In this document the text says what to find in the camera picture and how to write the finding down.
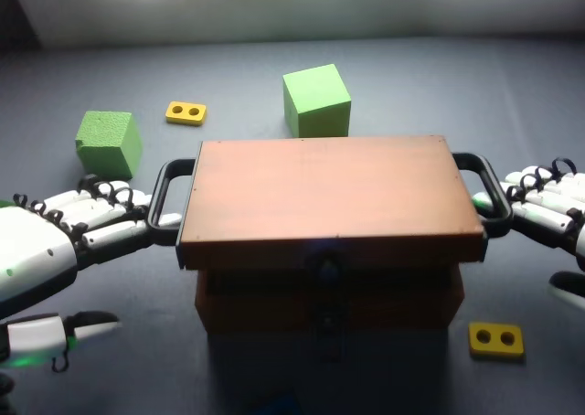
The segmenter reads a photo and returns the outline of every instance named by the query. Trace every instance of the black handle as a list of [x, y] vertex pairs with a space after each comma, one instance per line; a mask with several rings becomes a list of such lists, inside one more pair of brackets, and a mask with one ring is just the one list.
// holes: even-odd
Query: black handle
[[482, 179], [485, 190], [494, 204], [495, 212], [495, 218], [482, 218], [485, 233], [490, 239], [503, 237], [512, 228], [514, 214], [494, 169], [487, 159], [477, 154], [453, 153], [453, 159], [460, 170], [473, 171]]
[[168, 186], [175, 177], [191, 176], [195, 169], [195, 159], [176, 159], [167, 162], [161, 168], [156, 185], [154, 186], [153, 199], [146, 216], [146, 226], [150, 229], [150, 235], [154, 244], [159, 246], [175, 246], [179, 234], [179, 227], [160, 227], [158, 219], [163, 212]]

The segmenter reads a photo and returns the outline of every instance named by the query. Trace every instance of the yellow block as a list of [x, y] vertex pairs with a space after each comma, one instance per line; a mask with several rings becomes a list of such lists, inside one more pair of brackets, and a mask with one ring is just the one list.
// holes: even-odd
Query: yellow block
[[166, 110], [166, 121], [175, 124], [203, 125], [207, 107], [192, 102], [171, 101]]
[[524, 356], [522, 330], [515, 325], [471, 322], [469, 348], [474, 356], [522, 358]]

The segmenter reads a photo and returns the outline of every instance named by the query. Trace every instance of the box lid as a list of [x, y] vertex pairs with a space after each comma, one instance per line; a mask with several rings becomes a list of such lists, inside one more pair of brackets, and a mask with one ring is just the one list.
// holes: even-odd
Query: box lid
[[478, 261], [483, 227], [441, 136], [204, 142], [181, 236], [188, 269]]

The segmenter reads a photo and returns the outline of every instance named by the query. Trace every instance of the gray table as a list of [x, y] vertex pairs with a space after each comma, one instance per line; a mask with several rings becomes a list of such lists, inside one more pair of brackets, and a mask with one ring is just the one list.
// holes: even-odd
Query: gray table
[[[585, 45], [410, 39], [8, 56], [0, 65], [0, 198], [48, 197], [83, 172], [74, 137], [87, 110], [130, 111], [144, 140], [135, 187], [206, 139], [288, 136], [282, 74], [335, 63], [353, 136], [442, 133], [503, 176], [558, 154], [585, 168]], [[208, 106], [201, 128], [169, 125], [170, 101]], [[171, 188], [184, 205], [188, 179]], [[470, 190], [479, 179], [468, 179]], [[484, 264], [463, 267], [466, 299], [448, 334], [352, 335], [342, 364], [313, 362], [308, 335], [207, 338], [193, 306], [197, 275], [151, 248], [81, 273], [26, 314], [105, 309], [125, 327], [70, 355], [69, 373], [14, 372], [23, 414], [236, 414], [293, 389], [306, 414], [581, 414], [584, 316], [548, 296], [550, 275], [577, 270], [561, 250], [511, 233]], [[523, 366], [471, 360], [467, 324], [521, 325]]]

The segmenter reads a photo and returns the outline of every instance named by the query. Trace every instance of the green block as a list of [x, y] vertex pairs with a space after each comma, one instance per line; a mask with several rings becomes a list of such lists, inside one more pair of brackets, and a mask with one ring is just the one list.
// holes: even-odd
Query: green block
[[347, 136], [351, 97], [335, 65], [284, 77], [284, 119], [298, 138]]
[[143, 152], [138, 126], [128, 112], [86, 112], [75, 146], [86, 173], [109, 180], [131, 179]]

